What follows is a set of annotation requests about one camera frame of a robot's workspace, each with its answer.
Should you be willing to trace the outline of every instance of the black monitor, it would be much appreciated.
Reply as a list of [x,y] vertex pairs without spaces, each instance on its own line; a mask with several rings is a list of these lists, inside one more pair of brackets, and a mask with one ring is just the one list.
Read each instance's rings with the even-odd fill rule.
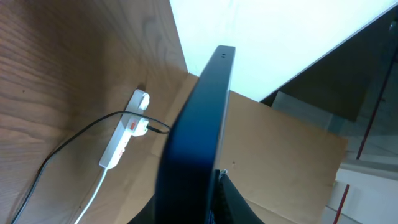
[[155,186],[157,223],[209,219],[234,55],[234,47],[217,47],[170,130]]

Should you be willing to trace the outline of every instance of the ceiling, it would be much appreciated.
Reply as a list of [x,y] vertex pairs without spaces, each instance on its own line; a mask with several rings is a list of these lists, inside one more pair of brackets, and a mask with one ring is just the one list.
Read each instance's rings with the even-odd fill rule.
[[171,0],[188,71],[236,47],[231,90],[261,101],[397,0]]

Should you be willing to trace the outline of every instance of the cable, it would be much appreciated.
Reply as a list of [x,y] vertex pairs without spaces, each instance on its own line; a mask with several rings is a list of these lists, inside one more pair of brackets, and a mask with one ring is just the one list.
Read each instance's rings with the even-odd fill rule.
[[59,146],[58,148],[56,148],[54,151],[52,151],[44,160],[44,162],[42,163],[42,165],[40,166],[39,170],[36,173],[35,179],[32,183],[32,185],[30,186],[30,189],[22,203],[22,205],[19,207],[17,213],[15,214],[14,218],[11,221],[11,224],[16,224],[19,217],[21,216],[22,211],[25,209],[29,199],[31,198],[33,191],[35,190],[37,183],[41,177],[41,175],[43,174],[44,169],[46,168],[47,164],[49,163],[49,161],[53,158],[54,155],[56,155],[59,151],[61,151],[67,144],[71,143],[75,138],[77,138],[78,136],[80,136],[81,134],[83,134],[85,131],[87,131],[88,129],[90,129],[92,126],[94,126],[95,124],[105,120],[106,118],[112,117],[116,114],[132,114],[132,115],[136,115],[136,116],[140,116],[142,118],[146,118],[150,121],[155,121],[156,123],[159,123],[161,125],[163,125],[164,127],[166,127],[168,130],[170,130],[170,126],[168,126],[167,124],[156,120],[154,118],[150,118],[148,116],[142,115],[142,114],[138,114],[138,113],[134,113],[134,112],[130,112],[130,111],[116,111],[113,113],[110,113],[108,115],[103,116],[100,119],[97,119],[96,121],[93,121],[92,123],[90,123],[89,125],[87,125],[86,127],[84,127],[82,130],[80,130],[79,132],[77,132],[75,135],[73,135],[70,139],[66,140],[61,146]]
[[83,209],[83,211],[81,211],[79,217],[76,219],[75,224],[78,224],[78,223],[79,223],[80,219],[83,217],[83,215],[86,213],[88,207],[89,207],[89,206],[91,205],[91,203],[93,202],[95,196],[96,196],[97,193],[98,193],[98,190],[99,190],[100,187],[101,187],[102,182],[103,182],[104,179],[105,179],[105,176],[106,176],[106,172],[107,172],[107,171],[108,171],[108,169],[104,169],[104,172],[102,173],[101,179],[100,179],[99,182],[98,182],[97,188],[95,188],[95,191],[94,191],[93,195],[91,196],[90,200],[87,202],[86,207]]
[[153,131],[153,132],[158,133],[158,134],[168,134],[170,132],[170,131],[161,131],[161,130],[159,130],[157,128],[154,128],[152,126],[149,126],[149,125],[147,126],[147,129],[149,131]]

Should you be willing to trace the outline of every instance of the wood grain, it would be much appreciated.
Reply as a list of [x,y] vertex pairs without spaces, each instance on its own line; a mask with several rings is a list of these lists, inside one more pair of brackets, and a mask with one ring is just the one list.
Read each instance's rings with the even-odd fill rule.
[[[187,76],[168,1],[0,1],[0,223],[43,159],[139,87],[164,119]],[[19,223],[71,223],[100,175],[119,117],[72,142],[44,172]],[[133,139],[81,223],[112,223],[155,134]]]

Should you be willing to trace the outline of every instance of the white plug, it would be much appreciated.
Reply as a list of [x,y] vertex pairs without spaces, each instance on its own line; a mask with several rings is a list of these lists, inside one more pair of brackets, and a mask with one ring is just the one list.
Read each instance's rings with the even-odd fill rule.
[[[144,110],[148,107],[148,104],[149,94],[141,90],[136,90],[126,107],[126,111],[143,114]],[[148,131],[148,123],[148,119],[141,118],[139,116],[132,114],[122,115],[122,118],[116,126],[111,140],[109,141],[108,146],[106,146],[104,154],[99,161],[99,165],[105,169],[112,169],[115,167],[123,155],[130,137],[144,135]]]

